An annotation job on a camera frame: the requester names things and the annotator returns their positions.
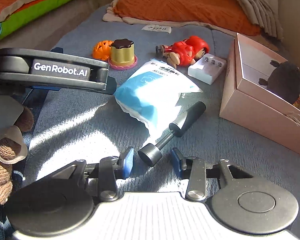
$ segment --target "hammer head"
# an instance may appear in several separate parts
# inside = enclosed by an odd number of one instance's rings
[[[155,166],[155,164],[162,158],[161,151],[152,143],[148,143],[146,146],[138,150],[138,155],[149,167]]]

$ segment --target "gray blanket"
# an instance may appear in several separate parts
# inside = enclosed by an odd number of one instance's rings
[[[95,11],[75,30],[65,35],[56,46],[64,53],[91,57],[93,46],[102,40],[128,38],[134,41],[138,65],[126,71],[110,70],[109,75],[122,84],[143,63],[154,57],[158,44],[172,44],[191,35],[203,38],[210,53],[227,58],[233,37],[200,26],[172,28],[171,34],[141,30],[143,25],[102,22],[105,8]],[[149,169],[135,152],[131,177],[118,180],[121,191],[180,191],[187,181],[179,181],[170,164],[169,150],[178,147],[186,156],[195,155],[210,163],[230,159],[292,192],[300,206],[300,155],[239,125],[219,117],[224,73],[212,85],[194,82],[203,93],[188,94],[178,105],[182,111],[196,101],[207,110],[185,133],[173,139],[163,150],[163,158]],[[162,91],[167,97],[169,89]],[[114,96],[79,90],[50,91],[34,131],[34,138],[24,172],[24,185],[55,171],[76,159],[96,163],[101,158],[118,155],[127,147],[137,151],[148,139],[144,124],[124,113]],[[210,194],[216,185],[210,184]],[[300,210],[292,232],[300,237]]]

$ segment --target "blue and white package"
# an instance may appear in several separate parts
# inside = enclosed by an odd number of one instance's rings
[[[114,93],[121,109],[143,122],[151,137],[159,138],[181,109],[182,93],[202,92],[196,84],[168,64],[152,59]]]

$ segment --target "brown toy lid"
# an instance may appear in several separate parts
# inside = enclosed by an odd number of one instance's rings
[[[115,40],[111,44],[111,47],[115,47],[116,49],[131,48],[132,44],[133,41],[129,41],[128,39],[122,39],[122,40]]]

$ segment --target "pink box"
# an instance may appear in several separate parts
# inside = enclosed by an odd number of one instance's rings
[[[291,119],[300,119],[300,106],[297,109],[257,84],[259,77],[267,80],[271,73],[269,59],[286,61],[263,45],[237,34],[229,53],[220,117],[300,154],[300,124]]]

